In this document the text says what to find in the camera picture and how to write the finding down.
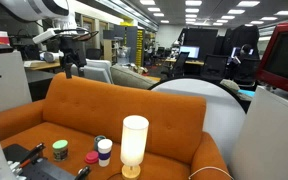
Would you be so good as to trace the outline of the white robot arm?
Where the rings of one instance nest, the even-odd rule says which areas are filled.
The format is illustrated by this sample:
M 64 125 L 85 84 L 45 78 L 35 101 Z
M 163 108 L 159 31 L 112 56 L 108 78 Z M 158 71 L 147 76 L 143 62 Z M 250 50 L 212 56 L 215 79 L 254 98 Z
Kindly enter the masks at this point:
M 0 6 L 23 22 L 50 19 L 52 27 L 35 36 L 33 42 L 39 44 L 52 38 L 58 39 L 59 50 L 63 53 L 60 66 L 66 77 L 72 77 L 72 66 L 77 68 L 80 77 L 84 76 L 86 59 L 79 53 L 78 42 L 89 32 L 77 26 L 75 11 L 69 0 L 0 0 Z

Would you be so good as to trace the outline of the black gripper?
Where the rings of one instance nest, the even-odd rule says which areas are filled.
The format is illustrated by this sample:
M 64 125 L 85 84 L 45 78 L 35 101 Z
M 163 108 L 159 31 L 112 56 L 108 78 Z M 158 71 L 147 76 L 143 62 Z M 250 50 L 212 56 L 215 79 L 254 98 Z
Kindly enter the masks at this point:
M 84 77 L 85 74 L 83 66 L 86 65 L 86 58 L 82 43 L 71 36 L 61 36 L 59 50 L 63 53 L 63 57 L 60 59 L 60 64 L 64 67 L 66 78 L 72 78 L 72 64 L 78 66 L 78 76 Z

